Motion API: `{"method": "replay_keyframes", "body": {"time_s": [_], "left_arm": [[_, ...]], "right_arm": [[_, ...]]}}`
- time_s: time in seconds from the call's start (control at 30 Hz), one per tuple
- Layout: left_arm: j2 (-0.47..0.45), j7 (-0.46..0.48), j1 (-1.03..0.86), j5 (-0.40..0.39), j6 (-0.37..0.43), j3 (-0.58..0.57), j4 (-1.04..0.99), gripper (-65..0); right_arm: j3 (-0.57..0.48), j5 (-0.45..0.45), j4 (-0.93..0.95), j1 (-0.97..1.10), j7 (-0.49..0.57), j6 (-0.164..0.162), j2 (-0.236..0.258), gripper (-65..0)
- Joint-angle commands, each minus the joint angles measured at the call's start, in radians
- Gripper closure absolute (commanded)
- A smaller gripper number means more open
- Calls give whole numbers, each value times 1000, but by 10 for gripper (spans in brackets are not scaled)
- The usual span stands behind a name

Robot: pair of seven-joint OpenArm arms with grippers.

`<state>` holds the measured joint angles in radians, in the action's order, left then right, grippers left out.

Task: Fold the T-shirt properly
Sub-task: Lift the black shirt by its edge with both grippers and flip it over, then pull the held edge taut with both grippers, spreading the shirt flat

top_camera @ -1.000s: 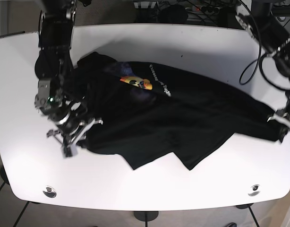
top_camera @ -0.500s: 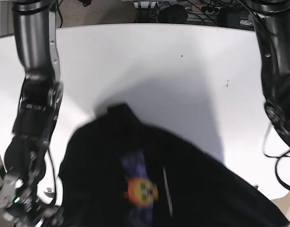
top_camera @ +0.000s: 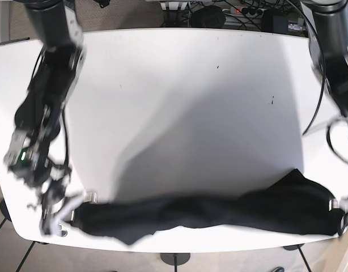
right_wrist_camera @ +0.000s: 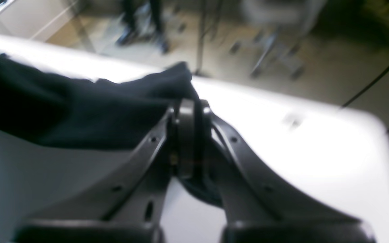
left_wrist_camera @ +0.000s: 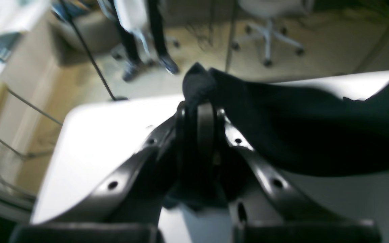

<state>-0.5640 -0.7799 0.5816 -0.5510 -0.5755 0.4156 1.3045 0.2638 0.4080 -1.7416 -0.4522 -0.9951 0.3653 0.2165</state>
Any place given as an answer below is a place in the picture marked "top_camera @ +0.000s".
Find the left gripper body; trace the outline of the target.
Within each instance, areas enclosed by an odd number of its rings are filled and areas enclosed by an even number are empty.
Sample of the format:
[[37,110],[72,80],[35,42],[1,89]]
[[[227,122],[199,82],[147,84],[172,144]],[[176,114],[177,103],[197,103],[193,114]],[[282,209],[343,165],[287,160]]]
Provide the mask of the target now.
[[331,210],[341,210],[343,213],[338,227],[338,235],[343,235],[348,230],[348,196],[340,199],[331,198],[329,211]]

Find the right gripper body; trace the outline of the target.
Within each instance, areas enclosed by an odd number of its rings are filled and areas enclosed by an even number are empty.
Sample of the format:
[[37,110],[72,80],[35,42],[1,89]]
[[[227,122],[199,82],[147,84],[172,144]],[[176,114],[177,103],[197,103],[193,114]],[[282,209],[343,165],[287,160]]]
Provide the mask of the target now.
[[41,219],[39,229],[44,236],[58,236],[58,225],[64,222],[72,222],[75,217],[75,210],[83,203],[96,204],[97,192],[82,191],[70,196],[64,196],[56,204],[43,204],[43,195],[37,204],[29,203],[27,209],[34,211],[41,207]]

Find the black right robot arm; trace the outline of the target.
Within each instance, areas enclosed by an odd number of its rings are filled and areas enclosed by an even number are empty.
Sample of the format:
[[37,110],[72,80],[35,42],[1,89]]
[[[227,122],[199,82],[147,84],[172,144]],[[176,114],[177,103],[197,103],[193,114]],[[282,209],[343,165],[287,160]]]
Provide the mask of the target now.
[[83,30],[74,1],[24,1],[24,7],[43,47],[27,96],[15,113],[15,130],[3,161],[9,172],[35,190],[41,233],[63,237],[67,232],[62,222],[86,197],[96,198],[85,192],[67,196],[69,158],[57,164],[49,157],[51,142],[67,132],[65,107],[86,57]]

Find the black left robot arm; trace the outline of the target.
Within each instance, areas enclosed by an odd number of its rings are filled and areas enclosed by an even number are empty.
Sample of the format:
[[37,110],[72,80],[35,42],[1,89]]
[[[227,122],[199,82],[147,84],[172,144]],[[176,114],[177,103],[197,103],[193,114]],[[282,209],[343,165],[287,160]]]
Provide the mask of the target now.
[[[289,2],[305,20],[309,53],[320,76],[320,98],[328,94],[340,116],[326,126],[326,143],[332,154],[348,166],[348,159],[333,146],[331,131],[345,122],[348,128],[348,1]],[[348,228],[348,197],[337,199],[327,188],[294,169],[275,187],[285,200],[278,232],[295,235],[343,235]]]

